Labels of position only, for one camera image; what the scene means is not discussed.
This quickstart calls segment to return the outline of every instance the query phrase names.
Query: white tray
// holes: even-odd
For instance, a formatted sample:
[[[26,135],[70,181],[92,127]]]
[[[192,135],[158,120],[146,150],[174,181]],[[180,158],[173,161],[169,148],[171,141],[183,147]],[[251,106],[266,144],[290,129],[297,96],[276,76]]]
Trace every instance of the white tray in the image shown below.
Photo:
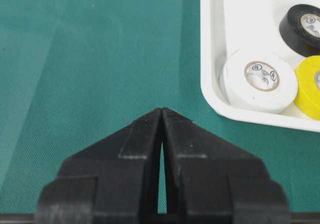
[[[237,109],[228,104],[219,86],[219,74],[230,54],[256,43],[275,50],[293,68],[305,57],[291,50],[279,34],[279,23],[297,4],[320,7],[320,0],[201,0],[201,89],[220,115],[239,121],[320,132],[292,103],[281,114]]]

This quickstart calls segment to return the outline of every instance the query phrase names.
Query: yellow tape roll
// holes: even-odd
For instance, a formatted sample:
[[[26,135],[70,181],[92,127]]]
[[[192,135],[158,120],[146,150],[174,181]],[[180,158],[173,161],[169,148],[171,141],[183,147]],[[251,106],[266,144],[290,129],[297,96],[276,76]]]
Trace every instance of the yellow tape roll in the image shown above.
[[[320,56],[306,58],[296,69],[295,104],[310,118],[320,120]]]

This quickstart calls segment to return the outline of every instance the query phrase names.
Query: tape label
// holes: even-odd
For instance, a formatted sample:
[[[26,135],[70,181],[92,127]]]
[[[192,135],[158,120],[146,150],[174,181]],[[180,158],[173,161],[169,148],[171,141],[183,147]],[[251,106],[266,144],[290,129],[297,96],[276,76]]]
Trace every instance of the tape label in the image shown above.
[[[315,74],[314,80],[315,80],[315,83],[316,83],[318,89],[320,90],[320,71],[318,71]]]
[[[250,62],[244,70],[245,79],[258,90],[272,91],[279,85],[280,80],[276,70],[265,62]]]
[[[301,25],[305,31],[320,39],[320,17],[314,14],[302,15]]]

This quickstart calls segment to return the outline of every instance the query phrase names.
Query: green cloth surface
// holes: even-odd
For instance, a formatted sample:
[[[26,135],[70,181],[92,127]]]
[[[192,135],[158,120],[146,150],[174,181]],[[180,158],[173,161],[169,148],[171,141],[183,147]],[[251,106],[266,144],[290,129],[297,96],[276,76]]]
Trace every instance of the green cloth surface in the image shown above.
[[[261,157],[292,210],[320,211],[319,133],[205,101],[200,0],[0,0],[0,212],[34,212],[65,158],[156,107]]]

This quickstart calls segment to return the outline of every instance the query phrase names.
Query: tape roll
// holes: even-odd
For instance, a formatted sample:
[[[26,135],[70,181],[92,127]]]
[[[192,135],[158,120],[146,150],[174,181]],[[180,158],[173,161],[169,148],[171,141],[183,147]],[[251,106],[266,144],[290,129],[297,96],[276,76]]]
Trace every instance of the tape roll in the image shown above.
[[[239,50],[226,61],[221,91],[236,108],[280,113],[292,103],[298,81],[291,66],[273,52]]]
[[[306,58],[296,69],[295,104],[310,118],[320,120],[320,56]]]
[[[320,9],[311,5],[293,6],[279,30],[285,43],[298,54],[320,55]]]

